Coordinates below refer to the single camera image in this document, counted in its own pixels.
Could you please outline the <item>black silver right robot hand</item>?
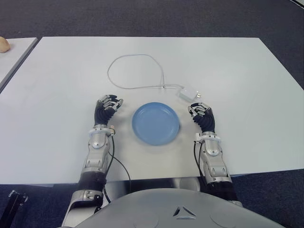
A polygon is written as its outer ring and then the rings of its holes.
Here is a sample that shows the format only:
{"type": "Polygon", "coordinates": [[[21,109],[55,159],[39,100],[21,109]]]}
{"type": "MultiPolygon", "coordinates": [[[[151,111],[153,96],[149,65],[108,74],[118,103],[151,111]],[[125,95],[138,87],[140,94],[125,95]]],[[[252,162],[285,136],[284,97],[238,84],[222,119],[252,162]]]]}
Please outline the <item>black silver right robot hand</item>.
{"type": "Polygon", "coordinates": [[[215,133],[215,118],[211,107],[203,102],[193,103],[188,106],[188,112],[203,133],[215,133]]]}

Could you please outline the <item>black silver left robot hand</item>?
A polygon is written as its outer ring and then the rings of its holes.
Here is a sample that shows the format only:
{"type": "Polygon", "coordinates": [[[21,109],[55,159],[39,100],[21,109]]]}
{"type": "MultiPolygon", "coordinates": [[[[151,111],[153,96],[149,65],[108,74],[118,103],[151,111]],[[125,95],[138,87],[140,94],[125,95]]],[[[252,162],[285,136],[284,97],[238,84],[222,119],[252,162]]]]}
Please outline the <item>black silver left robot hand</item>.
{"type": "Polygon", "coordinates": [[[95,106],[95,125],[108,125],[109,120],[122,106],[123,99],[118,99],[116,95],[104,95],[98,99],[95,106]]]}

